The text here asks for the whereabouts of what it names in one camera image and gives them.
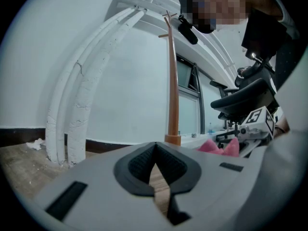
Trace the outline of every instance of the bottle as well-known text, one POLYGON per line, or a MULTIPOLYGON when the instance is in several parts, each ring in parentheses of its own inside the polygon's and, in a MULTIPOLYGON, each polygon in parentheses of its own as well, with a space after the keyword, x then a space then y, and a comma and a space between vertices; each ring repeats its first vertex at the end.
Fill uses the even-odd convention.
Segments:
POLYGON ((212 123, 210 122, 210 126, 208 127, 208 134, 212 134, 213 130, 212 130, 212 123))

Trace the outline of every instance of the black rectangular slot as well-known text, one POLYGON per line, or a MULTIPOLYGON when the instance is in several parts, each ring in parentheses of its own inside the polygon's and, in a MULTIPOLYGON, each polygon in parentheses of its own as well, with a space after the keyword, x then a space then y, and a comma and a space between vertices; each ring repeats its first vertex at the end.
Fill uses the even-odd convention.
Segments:
POLYGON ((46 212, 62 221, 76 200, 81 196, 87 184, 73 182, 47 209, 46 212))
POLYGON ((235 164, 228 164, 228 163, 221 163, 219 166, 225 167, 227 169, 231 169, 231 170, 234 170, 234 171, 237 171, 237 172, 241 172, 242 169, 244 168, 243 166, 238 166, 238 165, 235 165, 235 164))

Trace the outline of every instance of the person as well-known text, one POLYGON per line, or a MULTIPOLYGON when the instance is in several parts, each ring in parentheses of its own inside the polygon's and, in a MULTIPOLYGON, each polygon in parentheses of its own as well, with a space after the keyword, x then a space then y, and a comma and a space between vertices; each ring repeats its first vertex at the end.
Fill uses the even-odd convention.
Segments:
MULTIPOLYGON (((238 24, 252 9, 274 17, 286 27, 284 44, 276 54, 275 86, 283 85, 299 62, 307 46, 307 30, 302 9, 305 0, 180 0, 181 12, 198 28, 211 33, 216 25, 238 24)), ((285 116, 275 124, 274 136, 289 131, 285 116)))

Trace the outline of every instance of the pink cloth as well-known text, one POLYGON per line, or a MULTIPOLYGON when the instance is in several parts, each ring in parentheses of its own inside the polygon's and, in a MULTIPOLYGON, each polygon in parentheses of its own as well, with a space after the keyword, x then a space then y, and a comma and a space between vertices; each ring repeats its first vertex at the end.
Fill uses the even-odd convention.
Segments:
POLYGON ((219 149, 214 141, 207 140, 199 149, 197 149, 197 151, 238 157, 240 151, 240 144, 237 137, 235 137, 233 140, 229 142, 227 147, 223 150, 219 149))

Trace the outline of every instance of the office chair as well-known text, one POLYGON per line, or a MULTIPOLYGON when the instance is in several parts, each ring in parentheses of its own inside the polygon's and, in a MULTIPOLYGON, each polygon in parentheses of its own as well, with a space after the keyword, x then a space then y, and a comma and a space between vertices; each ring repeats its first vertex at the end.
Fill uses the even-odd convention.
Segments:
POLYGON ((270 77, 272 72, 264 65, 256 62, 253 66, 238 70, 238 77, 235 80, 235 86, 238 89, 228 89, 214 80, 210 85, 219 89, 221 99, 213 101, 211 107, 220 111, 218 118, 230 121, 229 127, 233 124, 235 129, 216 136, 219 141, 219 147, 223 148, 222 143, 228 143, 230 140, 219 140, 220 137, 227 138, 228 135, 239 134, 238 124, 241 124, 249 113, 253 110, 266 106, 273 115, 279 105, 274 95, 276 94, 271 86, 270 77))

